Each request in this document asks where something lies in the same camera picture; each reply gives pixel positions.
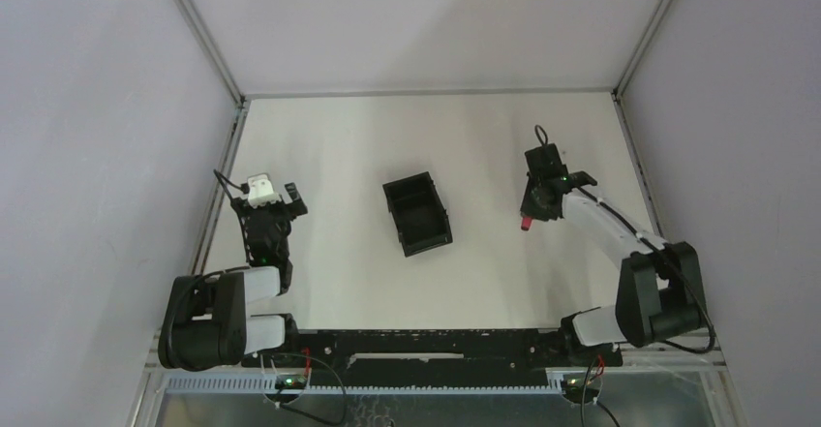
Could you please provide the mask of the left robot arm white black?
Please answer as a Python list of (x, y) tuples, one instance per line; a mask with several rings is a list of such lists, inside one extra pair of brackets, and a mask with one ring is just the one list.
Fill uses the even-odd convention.
[(289, 290), (293, 265), (289, 236), (295, 219), (308, 212), (295, 184), (283, 201), (268, 180), (248, 183), (246, 197), (231, 198), (246, 263), (200, 276), (175, 278), (158, 343), (163, 367), (201, 372), (236, 365), (258, 350), (281, 366), (301, 356), (301, 338), (280, 315), (252, 317), (250, 302)]

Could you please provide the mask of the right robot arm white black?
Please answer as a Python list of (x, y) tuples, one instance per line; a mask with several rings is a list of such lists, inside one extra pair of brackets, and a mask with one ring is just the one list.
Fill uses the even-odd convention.
[(700, 328), (709, 332), (705, 349), (710, 351), (715, 328), (694, 248), (641, 229), (596, 192), (594, 178), (584, 171), (569, 171), (555, 144), (541, 144), (524, 156), (522, 230), (535, 221), (567, 221), (586, 233), (619, 272), (613, 304), (563, 318), (563, 359), (583, 365), (601, 345), (671, 345), (674, 338)]

